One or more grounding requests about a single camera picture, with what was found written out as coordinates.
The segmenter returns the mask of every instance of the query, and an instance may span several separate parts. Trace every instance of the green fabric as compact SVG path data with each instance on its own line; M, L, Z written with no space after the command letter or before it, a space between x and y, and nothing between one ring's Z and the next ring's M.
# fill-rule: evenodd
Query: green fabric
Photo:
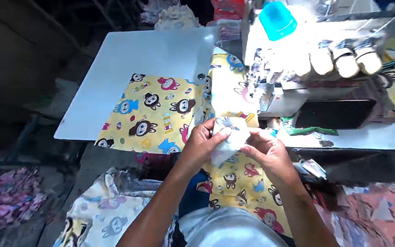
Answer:
M336 130L331 130L331 129L324 129L321 127L308 127L308 128L301 128L297 129L292 126L293 122L293 117L282 117L282 123L284 129L289 133L289 135L298 135L298 134L309 134L311 132L319 132L323 134L329 134L329 135L338 135Z

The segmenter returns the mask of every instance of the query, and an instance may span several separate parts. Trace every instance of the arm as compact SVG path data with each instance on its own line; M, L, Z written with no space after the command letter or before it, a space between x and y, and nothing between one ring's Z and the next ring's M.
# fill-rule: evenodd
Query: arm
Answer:
M242 152L259 162L280 193L297 246L338 247L305 190L284 144L262 129L251 128Z
M162 245L190 179L210 158L217 144L223 142L231 133L228 127L210 138L209 130L214 127L214 120L210 119L193 129L178 162L149 204L130 224L117 247Z

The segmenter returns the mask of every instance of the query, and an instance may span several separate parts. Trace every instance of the hand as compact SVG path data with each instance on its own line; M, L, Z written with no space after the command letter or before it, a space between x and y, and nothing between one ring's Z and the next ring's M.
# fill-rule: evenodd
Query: hand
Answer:
M205 161L210 159L211 152L231 134L231 128L225 127L221 131L210 136L210 130L214 127L215 118L195 126L182 150L177 165L184 166L192 175L198 173Z
M282 141L271 136L270 131L260 128L249 128L249 132L251 136L241 151L259 162L273 182L287 184L299 180Z

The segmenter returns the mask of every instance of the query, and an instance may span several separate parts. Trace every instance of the forearm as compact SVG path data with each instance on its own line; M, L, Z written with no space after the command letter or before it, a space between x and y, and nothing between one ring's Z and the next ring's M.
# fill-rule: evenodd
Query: forearm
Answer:
M160 246L172 222L172 216L193 175L179 160L149 204L136 217L119 240L117 247Z
M339 246L318 211L295 170L286 170L277 176L264 168L266 175L280 193L284 211L295 243L299 247Z

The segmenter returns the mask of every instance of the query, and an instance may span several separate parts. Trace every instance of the white shirt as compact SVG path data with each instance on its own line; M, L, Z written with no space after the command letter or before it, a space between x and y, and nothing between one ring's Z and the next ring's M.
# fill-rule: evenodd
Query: white shirt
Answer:
M179 229L188 247L288 247L271 228L236 207L193 211L179 219Z

